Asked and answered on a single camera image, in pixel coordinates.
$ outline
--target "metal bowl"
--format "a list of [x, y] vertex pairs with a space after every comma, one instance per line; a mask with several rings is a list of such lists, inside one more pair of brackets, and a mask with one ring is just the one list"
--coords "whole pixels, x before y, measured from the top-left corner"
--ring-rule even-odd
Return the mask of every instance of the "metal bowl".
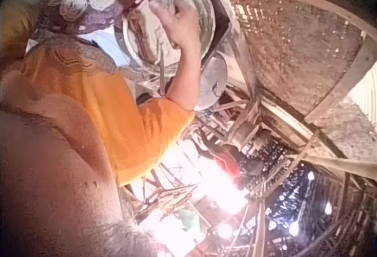
[[222, 55], [211, 58], [200, 77], [200, 96], [196, 111], [211, 107], [224, 93], [228, 80], [228, 69]]
[[[216, 27], [215, 14], [211, 0], [190, 0], [190, 4], [193, 5], [199, 14], [199, 24], [201, 28], [201, 57], [203, 58], [208, 52], [211, 42], [214, 37], [214, 31]], [[123, 33], [124, 42], [127, 47], [127, 51], [131, 58], [135, 61], [137, 66], [142, 67], [152, 74], [159, 75], [160, 67], [158, 65], [145, 62], [139, 55], [139, 53], [131, 45], [130, 37], [132, 31], [128, 28], [128, 21], [123, 20]], [[178, 63], [174, 63], [165, 66], [165, 76], [172, 77], [176, 74]]]

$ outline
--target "wooden beam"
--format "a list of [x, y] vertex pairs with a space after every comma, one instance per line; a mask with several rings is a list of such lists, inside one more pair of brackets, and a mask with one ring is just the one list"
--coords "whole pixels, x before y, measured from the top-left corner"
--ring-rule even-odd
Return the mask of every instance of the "wooden beam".
[[[297, 158], [297, 155], [287, 155], [290, 158]], [[377, 179], [377, 162], [367, 162], [352, 159], [329, 158], [305, 155], [302, 160], [311, 164], [317, 164], [324, 167], [357, 174], [358, 176]]]
[[264, 256], [264, 245], [266, 244], [266, 205], [264, 199], [259, 203], [257, 226], [253, 257]]
[[249, 102], [249, 101], [248, 100], [234, 101], [234, 102], [219, 105], [218, 107], [211, 107], [210, 111], [212, 111], [212, 112], [223, 111], [223, 110], [227, 110], [229, 108], [234, 108], [234, 107], [238, 107], [240, 105], [245, 105], [245, 104], [247, 104], [247, 102]]
[[343, 181], [343, 185], [342, 185], [342, 191], [340, 192], [340, 196], [339, 196], [339, 205], [338, 205], [338, 208], [336, 210], [336, 213], [335, 213], [335, 221], [337, 221], [339, 219], [339, 217], [342, 216], [342, 213], [343, 213], [343, 210], [344, 210], [344, 205], [346, 203], [346, 200], [347, 200], [347, 193], [348, 193], [348, 186], [349, 186], [349, 173], [344, 173], [344, 181]]
[[253, 112], [256, 112], [258, 109], [258, 102], [251, 102], [249, 101], [247, 104], [246, 104], [246, 107], [244, 110], [242, 110], [242, 112], [240, 113], [240, 115], [238, 116], [238, 118], [236, 118], [236, 120], [234, 121], [233, 125], [231, 126], [231, 128], [229, 129], [229, 131], [227, 132], [225, 138], [226, 138], [226, 143], [230, 143], [232, 142], [233, 140], [233, 137], [234, 135], [236, 134], [237, 130], [239, 129], [239, 127], [244, 123], [244, 121], [246, 121], [249, 117], [249, 115]]
[[306, 152], [312, 146], [313, 142], [317, 139], [317, 134], [318, 134], [317, 132], [315, 134], [313, 134], [312, 138], [310, 138], [310, 140], [308, 141], [308, 143], [306, 143], [304, 149], [293, 160], [293, 162], [290, 164], [290, 166], [288, 167], [288, 169], [286, 170], [286, 172], [282, 176], [280, 176], [269, 189], [266, 190], [266, 193], [264, 194], [265, 195], [264, 197], [268, 197], [269, 195], [271, 195], [271, 193], [274, 192], [274, 190], [282, 182], [284, 182], [284, 180], [290, 175], [290, 173], [295, 169], [295, 167], [297, 167], [297, 165], [300, 163], [300, 161], [302, 160], [302, 158], [304, 157], [304, 155], [306, 154]]
[[227, 137], [225, 137], [224, 135], [222, 135], [219, 131], [217, 131], [213, 127], [210, 127], [200, 117], [195, 116], [195, 120], [198, 121], [202, 126], [204, 126], [206, 129], [208, 129], [210, 132], [212, 132], [217, 138], [219, 138], [222, 141], [226, 141]]
[[377, 42], [366, 36], [356, 58], [340, 81], [322, 99], [322, 101], [305, 117], [305, 121], [312, 123], [330, 107], [341, 101], [353, 89], [365, 74], [373, 67], [377, 60]]

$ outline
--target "person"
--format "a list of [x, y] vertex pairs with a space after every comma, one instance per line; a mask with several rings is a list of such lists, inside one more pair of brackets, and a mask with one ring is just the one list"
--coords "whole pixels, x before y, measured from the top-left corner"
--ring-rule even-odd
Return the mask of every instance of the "person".
[[207, 150], [203, 150], [194, 140], [193, 143], [196, 147], [199, 156], [203, 156], [207, 159], [214, 160], [216, 164], [226, 173], [233, 183], [237, 182], [241, 178], [241, 168], [237, 160], [231, 154], [233, 148], [237, 148], [230, 144], [224, 144], [222, 146], [216, 144], [216, 137], [214, 140], [208, 140], [204, 131], [198, 128], [200, 138]]
[[228, 174], [229, 178], [239, 189], [244, 188], [241, 169], [250, 176], [259, 176], [263, 170], [263, 162], [255, 159], [249, 159], [238, 148], [231, 144], [216, 144], [217, 137], [211, 140], [207, 139], [206, 134], [199, 128], [200, 138], [207, 150], [203, 150], [194, 140], [199, 156], [214, 160], [217, 165]]
[[150, 2], [181, 58], [166, 97], [137, 107], [112, 59], [81, 39], [48, 39], [24, 56], [32, 2], [1, 5], [0, 255], [154, 256], [117, 187], [155, 167], [193, 119], [198, 15]]

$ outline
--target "fabric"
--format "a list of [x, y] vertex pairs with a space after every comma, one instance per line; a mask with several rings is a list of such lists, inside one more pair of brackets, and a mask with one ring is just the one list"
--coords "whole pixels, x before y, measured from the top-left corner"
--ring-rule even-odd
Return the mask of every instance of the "fabric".
[[[2, 32], [14, 32], [7, 31], [9, 39], [3, 39], [2, 48], [13, 44], [20, 48], [18, 55], [9, 53], [12, 58], [22, 58], [21, 47], [25, 49], [25, 36], [31, 32], [29, 12], [20, 10], [19, 13], [12, 16], [12, 21], [6, 21], [6, 29], [1, 24]], [[16, 35], [19, 42], [12, 43], [12, 35]], [[7, 52], [2, 51], [3, 58], [8, 56]], [[19, 85], [23, 85], [22, 78], [26, 77], [42, 93], [68, 97], [84, 108], [104, 142], [119, 186], [155, 167], [194, 116], [192, 111], [183, 110], [165, 98], [152, 99], [137, 107], [112, 59], [99, 48], [77, 39], [49, 39], [33, 47], [23, 60], [13, 62], [7, 69], [21, 72], [22, 77], [14, 80]], [[2, 93], [6, 93], [6, 86], [2, 86]], [[44, 106], [46, 108], [56, 107], [51, 102], [51, 106]]]
[[224, 149], [221, 153], [216, 153], [216, 155], [214, 155], [212, 152], [210, 153], [213, 155], [217, 165], [231, 177], [232, 181], [236, 182], [241, 176], [241, 169], [232, 154], [230, 154], [226, 149]]

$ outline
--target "bright light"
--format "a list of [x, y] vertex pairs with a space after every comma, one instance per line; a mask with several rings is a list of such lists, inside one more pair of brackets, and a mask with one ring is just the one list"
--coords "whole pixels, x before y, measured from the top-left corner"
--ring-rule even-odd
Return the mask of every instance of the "bright light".
[[330, 202], [327, 202], [326, 207], [325, 207], [325, 214], [326, 215], [331, 215], [332, 213], [332, 206]]
[[165, 217], [153, 230], [156, 239], [165, 244], [176, 257], [184, 257], [196, 246], [189, 233], [182, 230], [182, 222], [174, 215]]
[[219, 226], [219, 228], [217, 229], [217, 233], [219, 234], [219, 236], [223, 239], [228, 239], [232, 236], [233, 234], [233, 229], [230, 225], [226, 224], [226, 223], [223, 223]]
[[201, 157], [200, 164], [204, 183], [202, 191], [211, 197], [225, 212], [235, 215], [246, 205], [247, 199], [242, 191], [239, 191], [229, 176], [213, 161]]
[[256, 220], [255, 220], [255, 217], [252, 217], [247, 223], [246, 223], [246, 227], [248, 229], [252, 229], [255, 225], [256, 225]]
[[314, 173], [313, 172], [310, 172], [310, 173], [308, 173], [307, 174], [307, 179], [309, 179], [309, 180], [314, 180]]
[[299, 234], [299, 230], [300, 230], [300, 227], [299, 227], [299, 222], [298, 221], [295, 221], [293, 223], [290, 224], [289, 226], [289, 233], [293, 236], [297, 236]]
[[276, 229], [276, 227], [277, 227], [277, 224], [273, 220], [271, 220], [269, 223], [269, 230]]

